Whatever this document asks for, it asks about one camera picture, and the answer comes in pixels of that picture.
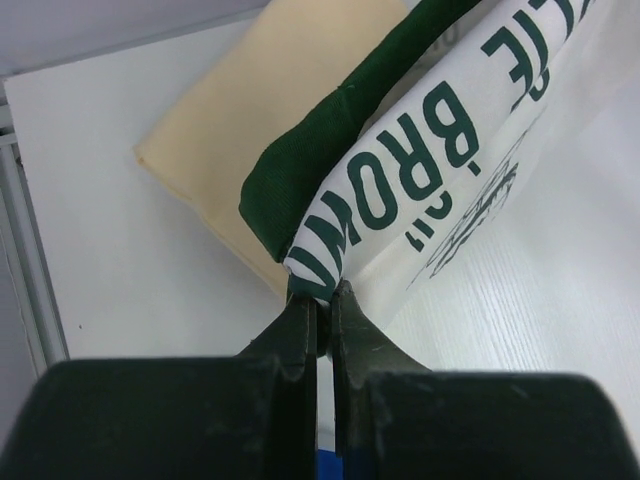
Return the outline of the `white and green t shirt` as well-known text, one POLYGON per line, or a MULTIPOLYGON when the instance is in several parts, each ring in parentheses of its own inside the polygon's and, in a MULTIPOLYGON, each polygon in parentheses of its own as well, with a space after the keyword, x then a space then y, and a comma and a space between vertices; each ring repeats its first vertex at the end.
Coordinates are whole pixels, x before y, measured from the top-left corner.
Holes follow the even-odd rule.
POLYGON ((366 316, 435 368, 595 373, 633 355, 634 249, 610 188, 570 152, 639 63, 635 1, 423 1, 260 156, 239 211, 327 306, 366 316))

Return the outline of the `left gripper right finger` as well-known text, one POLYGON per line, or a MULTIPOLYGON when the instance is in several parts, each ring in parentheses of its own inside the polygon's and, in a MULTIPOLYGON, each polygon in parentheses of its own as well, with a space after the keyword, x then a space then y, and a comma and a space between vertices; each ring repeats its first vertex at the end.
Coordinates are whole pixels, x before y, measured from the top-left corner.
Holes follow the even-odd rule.
POLYGON ((428 368, 398 347, 362 311, 342 280, 330 302, 329 358, 333 365, 335 447, 345 479, 375 479, 376 452, 369 377, 377 372, 425 373, 428 368))

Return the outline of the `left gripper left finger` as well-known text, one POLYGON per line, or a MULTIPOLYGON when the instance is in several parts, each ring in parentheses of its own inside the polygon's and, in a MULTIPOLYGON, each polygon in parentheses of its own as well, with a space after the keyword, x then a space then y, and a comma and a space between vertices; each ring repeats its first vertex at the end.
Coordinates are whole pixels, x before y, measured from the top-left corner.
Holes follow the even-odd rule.
POLYGON ((253 407, 264 423, 258 443, 262 479, 317 476, 317 327, 316 303, 293 296, 236 355, 266 375, 266 392, 253 407))

